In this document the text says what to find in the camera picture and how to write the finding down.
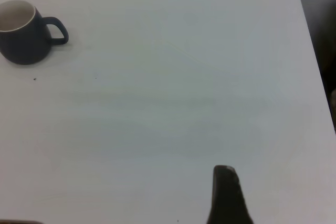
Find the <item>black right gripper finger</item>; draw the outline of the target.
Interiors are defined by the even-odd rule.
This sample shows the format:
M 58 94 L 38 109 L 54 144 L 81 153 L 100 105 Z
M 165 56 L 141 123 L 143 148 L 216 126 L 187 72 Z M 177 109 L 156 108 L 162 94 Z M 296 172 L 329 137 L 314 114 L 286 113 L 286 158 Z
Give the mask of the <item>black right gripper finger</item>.
M 207 223 L 253 224 L 235 169 L 216 165 L 213 170 L 212 202 Z

